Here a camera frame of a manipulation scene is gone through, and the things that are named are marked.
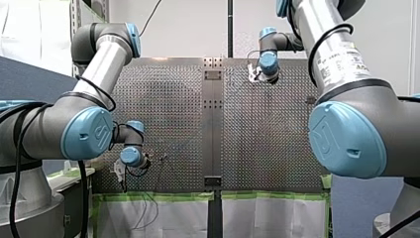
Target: green tape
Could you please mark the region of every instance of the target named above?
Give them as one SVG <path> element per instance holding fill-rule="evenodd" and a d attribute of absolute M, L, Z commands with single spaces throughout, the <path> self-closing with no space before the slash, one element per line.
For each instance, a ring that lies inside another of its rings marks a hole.
<path fill-rule="evenodd" d="M 321 176 L 322 185 L 325 189 L 331 189 L 333 176 L 332 175 L 322 175 Z"/>
<path fill-rule="evenodd" d="M 324 194 L 326 198 L 325 203 L 325 238 L 330 236 L 330 206 L 331 206 L 331 195 L 329 193 Z"/>
<path fill-rule="evenodd" d="M 92 216 L 90 217 L 90 220 L 92 221 L 93 225 L 93 238 L 98 237 L 98 218 L 99 218 L 99 207 L 101 205 L 101 202 L 99 201 L 98 197 L 93 196 L 92 197 Z"/>
<path fill-rule="evenodd" d="M 222 199 L 239 200 L 239 199 L 255 199 L 263 198 L 282 198 L 292 200 L 310 200 L 319 201 L 326 200 L 328 193 L 295 193 L 295 192 L 279 192 L 279 191 L 222 191 Z"/>
<path fill-rule="evenodd" d="M 180 202 L 213 200 L 213 192 L 155 193 L 133 191 L 127 193 L 94 194 L 93 196 L 99 202 L 151 200 L 146 193 L 155 201 Z"/>

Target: vertical metal rail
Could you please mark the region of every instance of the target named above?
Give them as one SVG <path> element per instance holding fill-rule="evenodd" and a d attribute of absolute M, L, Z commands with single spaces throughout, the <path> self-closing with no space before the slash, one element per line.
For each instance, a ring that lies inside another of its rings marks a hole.
<path fill-rule="evenodd" d="M 228 58 L 234 57 L 234 0 L 228 0 Z"/>
<path fill-rule="evenodd" d="M 206 191 L 214 192 L 209 201 L 207 216 L 207 237 L 223 237 L 222 211 L 222 122 L 223 122 L 223 59 L 204 59 L 203 75 L 203 122 L 211 121 L 211 127 L 203 137 L 204 185 Z"/>

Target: small metal object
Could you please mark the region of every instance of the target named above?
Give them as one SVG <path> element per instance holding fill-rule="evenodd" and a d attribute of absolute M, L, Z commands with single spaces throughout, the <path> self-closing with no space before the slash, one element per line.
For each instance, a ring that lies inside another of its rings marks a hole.
<path fill-rule="evenodd" d="M 315 102 L 316 102 L 316 98 L 314 96 L 307 96 L 306 97 L 306 100 L 305 100 L 306 104 L 313 105 L 313 104 L 315 104 Z"/>
<path fill-rule="evenodd" d="M 222 177 L 205 177 L 204 178 L 204 185 L 206 185 L 206 186 L 221 186 L 222 185 Z"/>
<path fill-rule="evenodd" d="M 221 70 L 206 70 L 204 71 L 204 79 L 222 80 L 222 71 Z"/>
<path fill-rule="evenodd" d="M 64 226 L 67 226 L 71 224 L 71 216 L 70 215 L 65 215 L 64 216 Z"/>

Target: black cable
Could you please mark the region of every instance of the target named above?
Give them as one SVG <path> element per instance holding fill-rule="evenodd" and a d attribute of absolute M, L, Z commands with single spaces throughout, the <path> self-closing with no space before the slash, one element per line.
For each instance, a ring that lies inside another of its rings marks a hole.
<path fill-rule="evenodd" d="M 142 28 L 142 31 L 140 32 L 139 37 L 141 37 L 143 35 L 143 33 L 145 32 L 146 27 L 148 26 L 149 21 L 152 19 L 152 16 L 155 14 L 155 11 L 157 10 L 160 2 L 161 2 L 161 0 L 157 1 L 157 4 L 155 5 L 154 10 L 152 11 L 151 15 L 149 16 L 148 20 L 146 21 L 145 26 Z"/>
<path fill-rule="evenodd" d="M 130 174 L 130 176 L 132 177 L 136 177 L 136 178 L 141 178 L 143 177 L 145 174 L 148 173 L 149 169 L 145 169 L 143 170 L 139 175 L 134 174 L 133 172 L 130 171 L 130 169 L 126 166 L 126 171 Z"/>
<path fill-rule="evenodd" d="M 21 150 L 23 149 L 23 141 L 24 141 L 24 138 L 25 138 L 25 134 L 29 130 L 29 127 L 31 126 L 31 124 L 48 107 L 51 107 L 51 105 L 44 104 L 43 106 L 41 106 L 38 109 L 38 111 L 35 113 L 35 115 L 31 118 L 31 120 L 28 122 L 28 124 L 23 128 L 21 133 L 19 134 L 18 145 L 17 145 L 17 148 L 16 148 L 15 182 L 14 182 L 14 185 L 13 185 L 12 198 L 11 198 L 11 201 L 10 201 L 10 209 L 9 209 L 10 230 L 11 230 L 14 238 L 19 238 L 20 237 L 19 232 L 18 232 L 18 228 L 16 227 L 15 212 L 16 212 L 16 202 L 18 200 L 19 185 L 20 185 L 20 181 L 21 181 L 21 159 L 22 159 L 21 158 Z"/>
<path fill-rule="evenodd" d="M 398 224 L 394 225 L 392 228 L 390 228 L 388 231 L 385 232 L 385 234 L 379 236 L 379 238 L 388 238 L 391 235 L 393 235 L 395 232 L 402 229 L 404 226 L 410 224 L 411 222 L 415 221 L 420 217 L 420 210 L 416 211 L 411 216 L 407 217 L 403 221 L 399 222 Z"/>
<path fill-rule="evenodd" d="M 299 41 L 302 41 L 302 38 L 300 37 L 300 35 L 296 31 L 296 26 L 294 25 L 294 21 L 293 21 L 293 18 L 291 16 L 292 15 L 292 8 L 293 8 L 293 6 L 292 6 L 291 0 L 290 0 L 288 2 L 288 8 L 287 8 L 287 10 L 288 10 L 288 13 L 287 13 L 287 21 L 290 24 L 290 27 L 291 27 L 291 30 L 293 31 L 294 36 L 296 36 L 296 38 Z"/>
<path fill-rule="evenodd" d="M 82 77 L 82 76 L 77 75 L 76 76 L 76 79 L 77 80 L 85 81 L 87 84 L 89 84 L 90 86 L 92 86 L 93 88 L 95 88 L 97 91 L 99 91 L 100 93 L 104 94 L 111 101 L 111 103 L 112 103 L 112 107 L 110 109 L 107 108 L 108 111 L 112 112 L 112 111 L 114 111 L 117 108 L 117 103 L 115 102 L 114 98 L 112 98 L 112 96 L 108 92 L 106 92 L 104 89 L 100 88 L 98 85 L 96 85 L 91 80 L 89 80 L 89 79 L 87 79 L 85 77 Z"/>
<path fill-rule="evenodd" d="M 315 81 L 314 72 L 313 72 L 313 61 L 315 59 L 316 52 L 318 51 L 319 47 L 322 45 L 322 43 L 325 40 L 327 40 L 329 37 L 331 37 L 333 34 L 335 34 L 336 32 L 340 31 L 343 28 L 348 28 L 349 33 L 350 34 L 353 33 L 354 28 L 351 24 L 349 24 L 349 23 L 339 24 L 339 25 L 335 26 L 334 28 L 326 31 L 324 34 L 322 34 L 321 38 L 315 43 L 315 45 L 312 48 L 311 53 L 309 54 L 309 58 L 308 58 L 309 78 L 311 79 L 312 83 L 315 86 L 316 86 L 316 81 Z"/>
<path fill-rule="evenodd" d="M 87 187 L 87 175 L 86 175 L 86 167 L 83 161 L 77 162 L 80 169 L 80 176 L 81 176 L 81 185 L 82 188 L 82 196 L 83 196 L 83 205 L 82 205 L 82 220 L 81 220 L 81 231 L 80 231 L 80 238 L 85 238 L 87 234 L 87 224 L 89 221 L 89 188 Z"/>
<path fill-rule="evenodd" d="M 108 146 L 108 151 L 111 151 L 114 146 L 115 146 L 115 141 L 117 140 L 117 138 L 120 136 L 120 124 L 118 124 L 118 122 L 113 121 L 114 123 L 114 128 L 112 129 L 112 138 L 111 138 L 111 143 L 109 143 Z"/>
<path fill-rule="evenodd" d="M 418 97 L 399 96 L 398 100 L 420 103 L 420 98 Z"/>
<path fill-rule="evenodd" d="M 145 192 L 146 196 L 149 197 L 149 199 L 155 204 L 156 208 L 157 208 L 157 213 L 154 217 L 154 219 L 152 219 L 152 221 L 150 221 L 148 224 L 142 226 L 142 227 L 138 227 L 136 229 L 145 229 L 146 227 L 150 226 L 152 223 L 154 223 L 157 219 L 158 219 L 158 203 L 155 201 L 155 199 L 150 196 L 147 192 Z"/>
<path fill-rule="evenodd" d="M 285 33 L 279 33 L 279 34 L 282 34 L 285 38 L 286 38 L 286 40 L 287 40 L 287 44 L 286 44 L 286 47 L 288 48 L 288 46 L 290 46 L 291 47 L 291 49 L 293 50 L 293 52 L 294 53 L 296 53 L 297 52 L 297 49 L 296 49 L 296 47 L 294 46 L 294 44 L 290 41 L 290 38 L 285 34 Z"/>
<path fill-rule="evenodd" d="M 41 106 L 44 106 L 44 105 L 45 105 L 44 102 L 27 102 L 27 103 L 22 103 L 22 104 L 19 104 L 19 105 L 15 106 L 15 107 L 9 108 L 9 109 L 7 109 L 6 111 L 3 111 L 0 114 L 0 123 L 4 122 L 7 118 L 9 118 L 10 116 L 12 116 L 12 115 L 14 115 L 14 114 L 16 114 L 20 111 L 23 111 L 23 110 L 26 110 L 26 109 L 35 109 L 37 107 L 41 107 Z"/>

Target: metal bracket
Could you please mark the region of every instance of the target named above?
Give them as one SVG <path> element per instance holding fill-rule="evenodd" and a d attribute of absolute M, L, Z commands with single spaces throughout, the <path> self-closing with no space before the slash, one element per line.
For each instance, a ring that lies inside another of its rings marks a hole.
<path fill-rule="evenodd" d="M 64 227 L 71 224 L 71 216 L 70 215 L 65 215 L 64 216 Z"/>
<path fill-rule="evenodd" d="M 222 177 L 204 177 L 204 185 L 205 186 L 221 186 L 222 185 Z"/>
<path fill-rule="evenodd" d="M 221 141 L 223 127 L 223 59 L 203 59 L 204 184 L 221 186 Z"/>

